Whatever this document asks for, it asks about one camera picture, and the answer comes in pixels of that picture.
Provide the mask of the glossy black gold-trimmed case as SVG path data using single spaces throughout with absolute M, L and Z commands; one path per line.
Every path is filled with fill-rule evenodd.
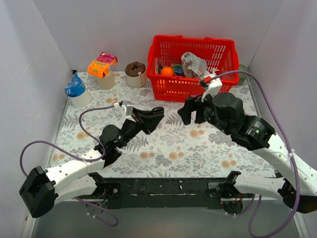
M 164 108 L 163 107 L 155 107 L 151 110 L 152 114 L 163 114 Z

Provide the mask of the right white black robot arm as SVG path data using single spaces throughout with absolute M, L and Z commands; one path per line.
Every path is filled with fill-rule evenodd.
M 233 171 L 223 183 L 210 188 L 214 197 L 230 198 L 240 194 L 258 194 L 282 200 L 289 208 L 300 196 L 297 212 L 310 213 L 317 209 L 317 172 L 295 153 L 287 150 L 286 144 L 275 129 L 258 116 L 245 114 L 243 101 L 225 92 L 211 97 L 207 95 L 188 97 L 178 110 L 185 125 L 208 122 L 231 137 L 237 145 L 262 157 L 279 173 L 279 178 L 261 178 Z

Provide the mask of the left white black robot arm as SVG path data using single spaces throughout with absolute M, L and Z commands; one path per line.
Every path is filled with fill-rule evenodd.
M 98 170 L 113 164 L 122 154 L 119 149 L 139 132 L 151 134 L 164 117 L 163 107 L 143 111 L 124 102 L 114 103 L 113 107 L 123 108 L 125 121 L 121 128 L 106 125 L 92 150 L 80 157 L 73 155 L 71 161 L 60 166 L 48 169 L 37 166 L 25 173 L 19 194 L 33 218 L 47 214 L 55 205 L 71 198 L 109 196 L 112 190 Z

